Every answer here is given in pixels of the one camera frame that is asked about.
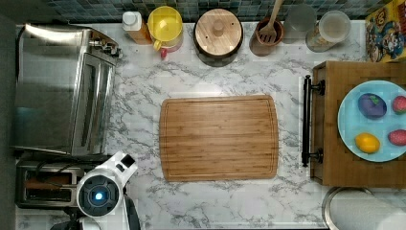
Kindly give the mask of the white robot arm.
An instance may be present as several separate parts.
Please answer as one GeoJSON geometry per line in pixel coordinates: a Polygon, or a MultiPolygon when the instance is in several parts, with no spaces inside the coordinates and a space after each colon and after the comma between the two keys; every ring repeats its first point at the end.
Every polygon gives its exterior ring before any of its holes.
{"type": "Polygon", "coordinates": [[[50,230],[141,230],[134,201],[125,192],[137,169],[129,154],[116,152],[79,181],[76,201],[82,217],[73,213],[50,230]]]}

